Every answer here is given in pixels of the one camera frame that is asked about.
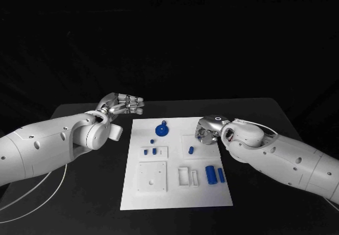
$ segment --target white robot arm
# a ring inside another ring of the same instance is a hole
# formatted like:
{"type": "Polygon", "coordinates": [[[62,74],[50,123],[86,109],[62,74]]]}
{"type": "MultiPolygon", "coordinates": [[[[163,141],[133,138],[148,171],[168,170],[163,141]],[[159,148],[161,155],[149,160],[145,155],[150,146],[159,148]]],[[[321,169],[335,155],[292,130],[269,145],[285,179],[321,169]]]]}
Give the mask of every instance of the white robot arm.
{"type": "Polygon", "coordinates": [[[142,114],[143,98],[112,93],[84,114],[34,123],[0,138],[0,186],[47,174],[75,158],[119,141],[119,114],[142,114]]]}
{"type": "Polygon", "coordinates": [[[210,115],[200,120],[195,136],[204,144],[215,144],[221,137],[236,160],[283,184],[339,204],[339,160],[260,125],[273,131],[273,135],[267,134],[259,125],[210,115]]]}

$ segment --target table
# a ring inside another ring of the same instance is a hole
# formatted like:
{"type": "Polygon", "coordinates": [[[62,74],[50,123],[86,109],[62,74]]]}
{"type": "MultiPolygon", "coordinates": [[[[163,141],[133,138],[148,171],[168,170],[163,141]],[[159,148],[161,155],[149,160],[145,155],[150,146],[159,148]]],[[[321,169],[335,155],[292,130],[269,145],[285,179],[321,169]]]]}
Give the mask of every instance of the table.
{"type": "MultiPolygon", "coordinates": [[[[97,104],[61,105],[52,118],[83,113],[97,104]]],[[[126,163],[135,118],[224,115],[273,128],[298,140],[301,136],[277,102],[270,98],[146,102],[143,115],[120,115],[114,124],[125,132],[68,164],[65,182],[44,207],[22,219],[0,224],[0,234],[335,234],[339,213],[325,199],[275,181],[250,164],[233,159],[220,142],[233,207],[120,211],[126,163]]],[[[0,221],[35,209],[60,185],[64,167],[41,187],[0,212],[0,221]]],[[[11,184],[5,206],[38,184],[44,176],[11,184]]]]}

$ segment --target small blue part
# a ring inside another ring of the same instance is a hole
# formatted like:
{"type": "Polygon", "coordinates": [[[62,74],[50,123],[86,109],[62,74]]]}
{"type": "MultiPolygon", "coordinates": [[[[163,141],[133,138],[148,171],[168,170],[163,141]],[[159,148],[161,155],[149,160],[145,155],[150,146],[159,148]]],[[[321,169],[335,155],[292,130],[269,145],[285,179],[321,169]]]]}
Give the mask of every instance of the small blue part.
{"type": "Polygon", "coordinates": [[[218,183],[214,166],[208,165],[205,169],[207,169],[208,184],[214,185],[218,183]]]}
{"type": "Polygon", "coordinates": [[[189,147],[189,154],[194,154],[194,150],[195,150],[195,148],[191,146],[189,147]]]}
{"type": "Polygon", "coordinates": [[[225,178],[224,178],[223,168],[218,168],[218,173],[220,173],[221,182],[224,183],[225,178]]]}
{"type": "Polygon", "coordinates": [[[156,127],[156,134],[159,136],[165,136],[169,133],[169,128],[166,126],[166,121],[163,121],[162,125],[156,127]]]}

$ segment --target silver metal part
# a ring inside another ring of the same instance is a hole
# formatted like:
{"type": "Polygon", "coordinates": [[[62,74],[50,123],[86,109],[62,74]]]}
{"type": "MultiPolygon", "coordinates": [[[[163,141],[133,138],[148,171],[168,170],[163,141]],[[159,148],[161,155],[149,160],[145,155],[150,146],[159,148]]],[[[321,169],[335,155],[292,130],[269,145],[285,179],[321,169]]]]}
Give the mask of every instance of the silver metal part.
{"type": "Polygon", "coordinates": [[[204,144],[215,144],[224,126],[231,123],[224,116],[205,116],[198,123],[195,137],[204,144]]]}

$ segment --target wire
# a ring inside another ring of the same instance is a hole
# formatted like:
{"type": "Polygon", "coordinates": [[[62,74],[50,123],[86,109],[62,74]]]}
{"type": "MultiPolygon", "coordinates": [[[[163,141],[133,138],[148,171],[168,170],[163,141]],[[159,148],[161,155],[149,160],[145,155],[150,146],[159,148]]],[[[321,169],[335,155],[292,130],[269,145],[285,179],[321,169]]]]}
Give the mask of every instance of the wire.
{"type": "Polygon", "coordinates": [[[57,193],[57,191],[60,190],[60,187],[61,187],[61,185],[62,185],[64,178],[65,178],[65,174],[67,174],[67,169],[68,169],[68,165],[65,165],[65,171],[64,171],[64,176],[62,176],[61,184],[60,184],[60,186],[58,186],[58,188],[57,188],[57,190],[55,190],[52,196],[48,198],[48,200],[47,200],[28,214],[25,214],[24,216],[21,216],[21,217],[18,217],[18,218],[15,218],[15,219],[12,219],[12,220],[8,220],[8,221],[0,222],[0,224],[8,223],[8,222],[11,222],[11,221],[13,221],[13,220],[21,219],[22,217],[25,217],[26,215],[29,215],[31,213],[34,213],[34,212],[48,203],[50,199],[54,197],[54,195],[55,195],[55,193],[57,193]]]}
{"type": "Polygon", "coordinates": [[[335,207],[335,209],[339,211],[338,207],[334,205],[334,203],[329,201],[328,198],[324,197],[324,199],[328,201],[328,203],[335,207]]]}
{"type": "Polygon", "coordinates": [[[277,132],[276,132],[273,129],[270,129],[267,126],[264,126],[264,125],[262,125],[262,124],[259,124],[259,123],[254,123],[254,122],[251,122],[251,121],[246,121],[246,122],[249,122],[249,123],[251,123],[251,124],[256,124],[256,125],[259,125],[259,126],[266,127],[266,128],[267,128],[269,130],[272,130],[273,133],[277,135],[277,132]]]}
{"type": "Polygon", "coordinates": [[[45,179],[48,178],[48,176],[51,175],[52,172],[48,173],[48,175],[45,176],[45,178],[42,179],[42,181],[39,182],[39,184],[12,202],[9,203],[5,207],[0,208],[0,211],[3,209],[6,209],[9,206],[12,206],[18,201],[21,201],[32,192],[34,190],[39,187],[39,185],[42,184],[42,182],[45,181],[45,179]]]}

